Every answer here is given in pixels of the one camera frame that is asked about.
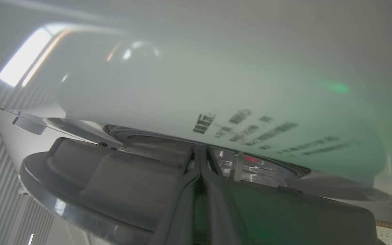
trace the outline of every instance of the security camera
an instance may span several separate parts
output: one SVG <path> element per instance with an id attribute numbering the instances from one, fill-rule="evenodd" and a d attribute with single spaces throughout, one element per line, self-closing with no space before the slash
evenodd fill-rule
<path id="1" fill-rule="evenodd" d="M 19 188 L 19 189 L 17 190 L 17 194 L 20 194 L 20 195 L 29 195 L 28 191 L 27 191 L 25 188 L 23 188 L 23 187 L 21 187 L 21 188 Z"/>

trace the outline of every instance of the glossy white surface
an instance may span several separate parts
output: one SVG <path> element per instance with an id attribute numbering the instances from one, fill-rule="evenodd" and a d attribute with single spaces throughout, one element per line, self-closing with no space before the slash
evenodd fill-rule
<path id="1" fill-rule="evenodd" d="M 0 107 L 239 149 L 392 194 L 392 1 L 4 0 L 0 73 L 47 26 L 24 86 L 0 80 Z M 233 127 L 238 111 L 250 114 Z"/>

